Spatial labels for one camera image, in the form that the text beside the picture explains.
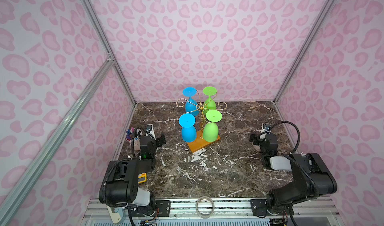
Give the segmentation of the gold wire rack wooden base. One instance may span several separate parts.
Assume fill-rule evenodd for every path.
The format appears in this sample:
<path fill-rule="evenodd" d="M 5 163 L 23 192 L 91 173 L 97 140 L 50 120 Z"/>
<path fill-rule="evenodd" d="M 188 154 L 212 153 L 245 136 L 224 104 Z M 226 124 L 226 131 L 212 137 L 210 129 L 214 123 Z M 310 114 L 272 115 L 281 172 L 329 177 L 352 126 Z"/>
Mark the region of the gold wire rack wooden base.
<path fill-rule="evenodd" d="M 186 104 L 186 100 L 185 98 L 181 98 L 179 100 L 177 100 L 176 104 L 178 107 L 185 107 L 185 104 Z M 197 131 L 197 138 L 195 141 L 191 142 L 191 143 L 187 143 L 189 149 L 191 150 L 191 152 L 195 153 L 217 141 L 220 140 L 220 136 L 218 136 L 217 140 L 215 142 L 207 142 L 203 139 L 203 130 L 204 130 L 204 126 L 207 124 L 208 120 L 206 119 L 206 113 L 204 113 L 204 106 L 203 106 L 204 102 L 202 101 L 199 101 L 197 102 L 197 109 L 200 111 L 199 114 L 195 117 L 196 119 L 196 123 L 195 123 L 195 128 L 196 128 L 196 131 Z M 225 102 L 216 102 L 216 110 L 218 111 L 223 111 L 227 108 L 227 103 Z"/>

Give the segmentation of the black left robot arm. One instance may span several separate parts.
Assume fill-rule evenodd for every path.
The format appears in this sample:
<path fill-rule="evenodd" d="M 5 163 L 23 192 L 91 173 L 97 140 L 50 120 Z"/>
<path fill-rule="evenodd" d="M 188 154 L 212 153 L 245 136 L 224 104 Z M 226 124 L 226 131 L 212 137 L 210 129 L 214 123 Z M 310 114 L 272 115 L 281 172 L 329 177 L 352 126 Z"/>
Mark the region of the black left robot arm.
<path fill-rule="evenodd" d="M 111 161 L 102 181 L 99 201 L 110 208 L 125 207 L 145 216 L 157 215 L 155 196 L 139 188 L 139 175 L 155 169 L 157 148 L 165 144 L 163 134 L 158 139 L 152 135 L 143 136 L 140 138 L 140 158 Z"/>

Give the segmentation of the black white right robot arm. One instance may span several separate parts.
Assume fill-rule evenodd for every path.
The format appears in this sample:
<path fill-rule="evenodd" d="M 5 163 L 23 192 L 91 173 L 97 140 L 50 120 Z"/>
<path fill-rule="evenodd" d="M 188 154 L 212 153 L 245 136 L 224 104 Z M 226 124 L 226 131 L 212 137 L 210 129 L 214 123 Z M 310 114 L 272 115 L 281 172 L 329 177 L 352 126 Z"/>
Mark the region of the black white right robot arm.
<path fill-rule="evenodd" d="M 266 169 L 289 171 L 293 175 L 291 182 L 268 192 L 263 206 L 254 206 L 256 216 L 279 215 L 296 204 L 337 191 L 337 182 L 319 154 L 278 155 L 278 137 L 268 132 L 251 132 L 250 142 L 260 148 Z"/>

